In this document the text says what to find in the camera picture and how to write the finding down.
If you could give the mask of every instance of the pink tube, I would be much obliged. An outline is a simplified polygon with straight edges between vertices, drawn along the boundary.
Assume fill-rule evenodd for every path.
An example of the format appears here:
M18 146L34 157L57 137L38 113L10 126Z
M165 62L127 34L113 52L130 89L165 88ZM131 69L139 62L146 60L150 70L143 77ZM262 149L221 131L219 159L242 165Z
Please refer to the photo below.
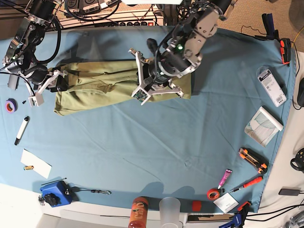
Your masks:
M220 189L220 187L222 187L224 185L225 181L227 180L227 178L229 177L230 174L232 174L232 170L225 171L223 178L220 180L220 182L218 184L218 189Z

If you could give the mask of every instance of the blue box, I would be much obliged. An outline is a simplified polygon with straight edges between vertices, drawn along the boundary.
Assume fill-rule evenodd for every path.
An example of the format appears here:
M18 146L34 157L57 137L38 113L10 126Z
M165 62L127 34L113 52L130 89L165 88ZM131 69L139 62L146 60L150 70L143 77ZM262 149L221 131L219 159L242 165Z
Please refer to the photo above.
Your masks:
M68 186L66 183L62 181L58 181L55 183L47 184L46 186L43 186L40 188L40 191L42 192L43 198L45 198L45 195L53 193L56 196L57 205L53 205L51 207L59 207L63 205L70 204L72 202L72 196L66 195L66 190L68 189Z

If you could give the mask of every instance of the black computer mouse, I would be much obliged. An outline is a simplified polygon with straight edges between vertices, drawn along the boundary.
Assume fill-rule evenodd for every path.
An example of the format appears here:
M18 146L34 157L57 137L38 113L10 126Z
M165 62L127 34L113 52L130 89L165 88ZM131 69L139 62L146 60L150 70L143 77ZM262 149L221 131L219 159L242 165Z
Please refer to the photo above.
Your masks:
M297 101L301 107L304 107L304 78L301 79L299 84L299 93Z

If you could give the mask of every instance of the olive green pants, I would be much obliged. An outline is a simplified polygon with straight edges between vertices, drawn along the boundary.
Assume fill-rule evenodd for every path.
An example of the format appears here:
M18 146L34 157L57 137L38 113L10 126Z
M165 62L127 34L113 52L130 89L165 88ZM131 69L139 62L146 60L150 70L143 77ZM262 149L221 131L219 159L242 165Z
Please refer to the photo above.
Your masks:
M68 90L56 93L54 112L68 115L79 111L113 105L130 100L137 87L137 66L135 61L108 61L92 63L71 63L61 67L68 75ZM184 97L191 97L191 75L174 83L182 88ZM149 101L162 101L178 97L176 94L154 95Z

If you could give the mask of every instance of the white marker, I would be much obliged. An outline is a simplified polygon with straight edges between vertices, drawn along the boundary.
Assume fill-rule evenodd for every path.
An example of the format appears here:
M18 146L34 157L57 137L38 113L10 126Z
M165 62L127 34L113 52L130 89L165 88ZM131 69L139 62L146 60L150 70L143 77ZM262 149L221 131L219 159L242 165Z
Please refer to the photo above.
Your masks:
M20 142L20 139L24 133L24 130L25 128L27 127L28 125L28 122L29 122L29 116L25 117L24 120L22 121L22 124L21 124L21 127L18 131L18 134L17 134L17 137L16 137L16 140L15 140L15 145L17 146Z

